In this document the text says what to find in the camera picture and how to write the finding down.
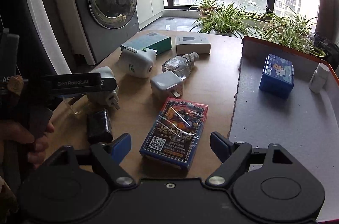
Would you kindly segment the person's left hand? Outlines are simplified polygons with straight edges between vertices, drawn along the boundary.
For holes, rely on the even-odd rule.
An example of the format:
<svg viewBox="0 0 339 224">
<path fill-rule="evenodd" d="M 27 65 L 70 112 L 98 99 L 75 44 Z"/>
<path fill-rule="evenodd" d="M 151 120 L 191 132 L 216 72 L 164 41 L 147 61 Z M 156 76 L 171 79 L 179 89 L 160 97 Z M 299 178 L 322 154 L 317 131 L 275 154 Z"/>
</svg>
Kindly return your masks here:
<svg viewBox="0 0 339 224">
<path fill-rule="evenodd" d="M 1 123 L 1 163 L 3 161 L 4 147 L 3 142 L 5 140 L 14 140 L 21 144 L 33 144 L 34 151 L 28 153 L 28 162 L 32 163 L 34 169 L 39 168 L 43 164 L 46 157 L 46 150 L 49 147 L 48 138 L 43 135 L 40 138 L 34 138 L 34 136 L 25 129 L 21 124 L 15 122 Z"/>
</svg>

